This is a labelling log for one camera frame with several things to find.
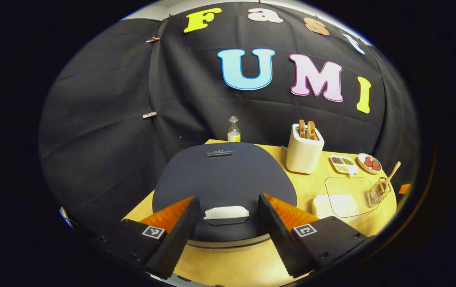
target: toast slice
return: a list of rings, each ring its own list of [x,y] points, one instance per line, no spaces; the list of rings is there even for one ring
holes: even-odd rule
[[[308,138],[310,140],[314,140],[315,139],[315,123],[312,120],[309,120],[307,122],[306,138]]]
[[[299,135],[301,138],[306,138],[306,123],[304,120],[299,120]]]

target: wire basket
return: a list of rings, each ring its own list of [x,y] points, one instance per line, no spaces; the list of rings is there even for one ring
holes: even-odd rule
[[[381,177],[378,181],[371,187],[368,191],[368,204],[374,206],[382,202],[387,195],[389,194],[390,187],[389,184],[384,188],[382,181],[385,180],[385,177]]]

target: pink letter m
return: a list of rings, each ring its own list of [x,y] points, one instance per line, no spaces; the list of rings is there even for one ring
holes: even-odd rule
[[[290,59],[295,62],[295,86],[292,87],[292,93],[298,96],[307,96],[310,91],[307,88],[306,79],[313,89],[315,96],[318,96],[325,84],[327,90],[324,98],[333,102],[342,102],[341,95],[341,71],[343,68],[333,62],[326,62],[322,71],[318,72],[315,64],[306,55],[291,54]]]

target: letter cutout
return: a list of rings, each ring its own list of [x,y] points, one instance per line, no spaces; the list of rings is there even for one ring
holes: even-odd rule
[[[290,59],[295,62],[295,86],[292,93],[297,96],[309,95],[306,80],[309,81],[313,93],[318,96],[323,87],[327,84],[327,90],[323,94],[324,98],[332,102],[342,102],[341,95],[341,71],[343,68],[333,62],[325,62],[322,71],[318,72],[312,60],[301,54],[291,54]]]
[[[203,20],[210,22],[213,20],[214,13],[221,13],[221,8],[212,8],[208,10],[203,10],[195,13],[188,14],[186,17],[189,18],[189,24],[187,28],[184,30],[184,33],[203,29],[208,26],[207,23],[203,23]]]
[[[317,20],[313,20],[311,18],[304,18],[304,22],[306,23],[306,28],[308,28],[310,31],[316,32],[318,34],[327,36],[329,35],[329,31],[325,29],[325,25]]]
[[[254,49],[253,54],[258,56],[259,75],[255,78],[246,78],[242,75],[242,56],[246,51],[242,49],[227,49],[217,53],[222,60],[223,78],[228,86],[239,90],[257,90],[265,87],[272,80],[272,56],[276,54],[271,49]]]
[[[371,83],[363,77],[357,77],[360,83],[360,98],[357,109],[363,113],[370,113],[370,87]]]
[[[248,10],[249,15],[247,17],[253,21],[269,21],[273,23],[281,23],[284,20],[279,18],[277,13],[269,9],[253,8]]]
[[[347,38],[349,41],[350,41],[350,44],[352,44],[352,46],[357,50],[359,51],[359,53],[363,54],[363,55],[366,55],[366,52],[363,51],[363,49],[361,49],[359,47],[359,43],[357,43],[356,40],[354,40],[354,38],[352,38],[350,35],[348,34],[343,34],[343,36],[345,36],[345,38]]]

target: white towel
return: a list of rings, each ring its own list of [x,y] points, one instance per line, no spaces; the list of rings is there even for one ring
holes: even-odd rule
[[[248,217],[249,211],[242,206],[214,207],[205,211],[204,220]]]
[[[332,195],[333,206],[327,195],[319,195],[313,199],[313,215],[318,218],[335,216],[345,222],[354,220],[351,216],[360,214],[359,206],[351,195]]]

